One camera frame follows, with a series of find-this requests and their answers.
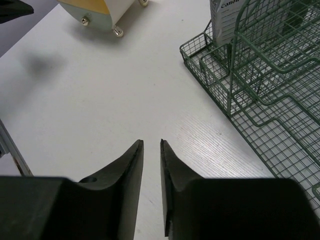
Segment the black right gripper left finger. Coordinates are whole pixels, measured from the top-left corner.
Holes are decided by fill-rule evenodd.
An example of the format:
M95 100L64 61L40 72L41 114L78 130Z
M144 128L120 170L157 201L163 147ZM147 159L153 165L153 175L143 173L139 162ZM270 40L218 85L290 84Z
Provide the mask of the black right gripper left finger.
M144 164L144 142L74 182L64 177L2 176L3 240L132 240Z

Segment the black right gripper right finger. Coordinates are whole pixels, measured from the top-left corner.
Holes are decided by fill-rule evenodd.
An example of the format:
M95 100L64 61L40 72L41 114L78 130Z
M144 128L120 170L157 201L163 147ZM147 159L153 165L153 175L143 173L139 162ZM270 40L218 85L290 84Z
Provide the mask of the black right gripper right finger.
M320 222L288 178L205 178L160 142L164 235L170 240L317 240Z

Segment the grey white manual booklet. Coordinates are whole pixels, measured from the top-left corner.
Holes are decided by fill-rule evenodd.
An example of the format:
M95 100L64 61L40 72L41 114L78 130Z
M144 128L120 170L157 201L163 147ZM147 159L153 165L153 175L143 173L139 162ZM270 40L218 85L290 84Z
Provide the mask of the grey white manual booklet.
M270 40L283 30L291 5L291 0L211 0L212 40L218 47L231 43L236 23L250 27L251 40Z

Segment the cream round drawer box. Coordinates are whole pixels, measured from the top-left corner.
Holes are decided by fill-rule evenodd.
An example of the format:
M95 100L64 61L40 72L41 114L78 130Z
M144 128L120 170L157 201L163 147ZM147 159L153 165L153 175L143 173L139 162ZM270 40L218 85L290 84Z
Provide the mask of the cream round drawer box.
M60 6L82 26L103 32L113 32L121 38L124 31L118 21L133 5L134 0L59 0Z

